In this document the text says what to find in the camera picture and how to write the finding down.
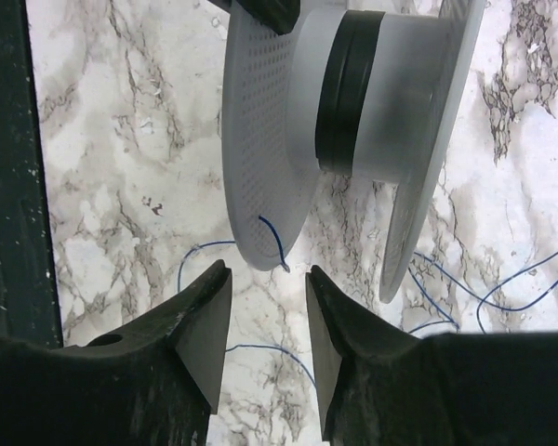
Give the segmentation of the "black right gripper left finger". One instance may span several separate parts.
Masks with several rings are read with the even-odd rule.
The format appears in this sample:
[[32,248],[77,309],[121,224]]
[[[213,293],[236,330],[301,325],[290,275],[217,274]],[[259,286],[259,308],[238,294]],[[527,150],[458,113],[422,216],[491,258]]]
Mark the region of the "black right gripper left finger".
[[0,338],[0,445],[203,445],[219,407],[232,273],[83,347]]

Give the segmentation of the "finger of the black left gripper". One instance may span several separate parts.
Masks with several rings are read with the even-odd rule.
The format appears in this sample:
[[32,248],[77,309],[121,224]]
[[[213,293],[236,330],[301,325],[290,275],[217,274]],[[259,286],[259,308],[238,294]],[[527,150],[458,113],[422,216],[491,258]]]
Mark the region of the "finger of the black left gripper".
[[238,0],[254,19],[278,35],[291,33],[300,14],[300,0]]

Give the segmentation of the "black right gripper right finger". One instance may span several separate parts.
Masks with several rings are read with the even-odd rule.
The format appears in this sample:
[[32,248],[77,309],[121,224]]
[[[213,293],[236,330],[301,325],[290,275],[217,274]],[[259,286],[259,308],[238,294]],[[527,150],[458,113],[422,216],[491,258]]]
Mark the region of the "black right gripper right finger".
[[558,333],[417,338],[318,267],[306,302],[324,441],[558,445]]

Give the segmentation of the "white perforated cable spool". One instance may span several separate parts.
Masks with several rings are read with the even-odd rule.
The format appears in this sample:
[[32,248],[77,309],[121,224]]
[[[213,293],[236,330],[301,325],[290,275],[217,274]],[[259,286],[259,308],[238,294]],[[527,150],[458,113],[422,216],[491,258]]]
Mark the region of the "white perforated cable spool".
[[444,1],[434,16],[301,1],[278,35],[237,1],[221,111],[232,235],[262,271],[283,265],[323,172],[396,188],[379,298],[395,297],[414,253],[458,113],[485,3]]

